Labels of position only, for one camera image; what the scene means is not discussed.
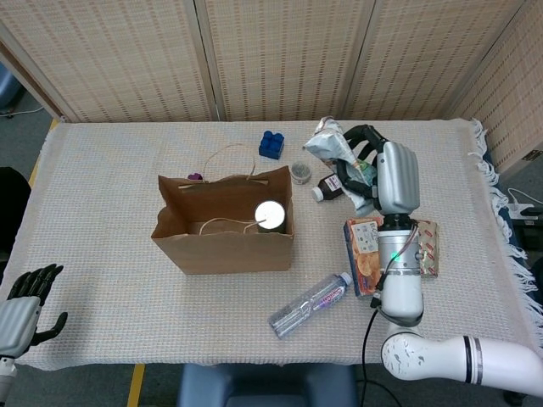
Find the blue chair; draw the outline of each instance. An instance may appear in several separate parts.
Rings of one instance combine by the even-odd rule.
[[[355,367],[185,365],[179,407],[356,407]]]

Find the white cable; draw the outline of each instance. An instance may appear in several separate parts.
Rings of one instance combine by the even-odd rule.
[[[509,193],[509,195],[511,195],[512,200],[515,201],[516,204],[518,204],[518,200],[517,200],[517,199],[515,198],[515,196],[511,193],[511,191],[520,193],[521,195],[524,195],[526,198],[531,199],[532,201],[537,202],[537,203],[540,204],[540,205],[543,205],[543,202],[538,201],[538,200],[535,199],[534,197],[530,197],[526,192],[522,192],[522,191],[518,190],[517,188],[508,188],[508,189],[507,189],[507,193]]]
[[[40,110],[43,110],[43,106],[41,106],[39,109],[36,109],[36,110],[28,110],[28,111],[26,111],[26,112],[13,112],[13,113],[8,113],[8,114],[0,114],[0,117],[16,116],[17,114],[36,113],[36,112],[39,112]]]

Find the plastic bottle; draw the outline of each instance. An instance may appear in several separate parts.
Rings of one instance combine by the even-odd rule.
[[[339,301],[352,282],[353,279],[349,273],[328,276],[311,290],[273,314],[269,319],[271,328],[277,337],[282,339],[299,324],[308,320],[315,312],[326,309]]]
[[[338,176],[331,174],[322,178],[317,186],[311,189],[311,193],[317,202],[322,200],[330,201],[343,193],[341,181]]]

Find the robotic hand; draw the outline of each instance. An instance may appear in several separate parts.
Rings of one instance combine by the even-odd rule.
[[[346,163],[337,160],[344,187],[366,198],[383,216],[378,229],[381,278],[372,307],[390,321],[381,349],[384,367],[402,380],[441,377],[497,387],[543,398],[543,361],[532,350],[516,344],[477,337],[456,337],[444,342],[421,337],[423,318],[417,223],[409,215],[418,208],[416,155],[381,136],[370,125],[344,134],[351,148],[368,141],[359,159],[376,151],[377,176],[372,186],[351,180]]]
[[[0,303],[0,407],[5,405],[17,376],[14,361],[30,346],[57,337],[66,324],[68,314],[63,312],[52,329],[36,332],[42,306],[62,269],[62,265],[48,265],[23,274],[12,287],[8,299]]]

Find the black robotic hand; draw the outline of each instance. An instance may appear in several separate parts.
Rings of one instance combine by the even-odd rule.
[[[55,326],[48,331],[36,332],[36,326],[54,279],[62,269],[62,265],[48,265],[23,274],[12,287],[8,299],[0,303],[0,357],[17,359],[30,346],[60,334],[68,319],[66,312],[60,314]]]

